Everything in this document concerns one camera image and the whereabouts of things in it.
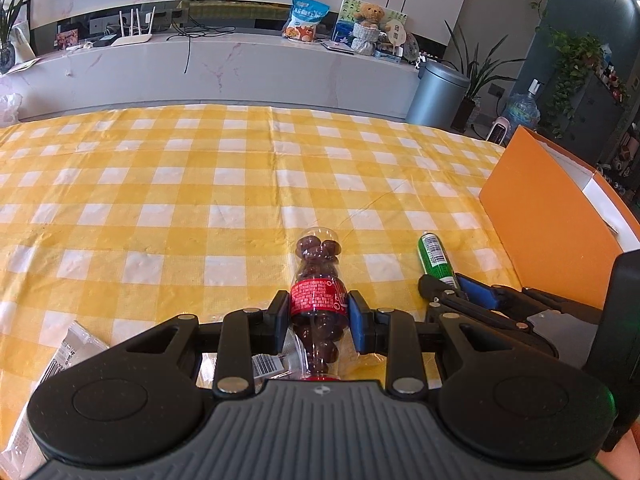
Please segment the person's right hand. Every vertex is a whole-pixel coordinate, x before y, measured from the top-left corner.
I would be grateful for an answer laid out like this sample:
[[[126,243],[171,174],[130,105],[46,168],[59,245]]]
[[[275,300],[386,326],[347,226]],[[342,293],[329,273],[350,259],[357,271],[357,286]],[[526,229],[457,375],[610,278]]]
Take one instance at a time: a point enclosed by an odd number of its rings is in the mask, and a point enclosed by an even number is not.
[[[611,452],[601,451],[597,461],[616,479],[639,480],[639,425],[634,424]]]

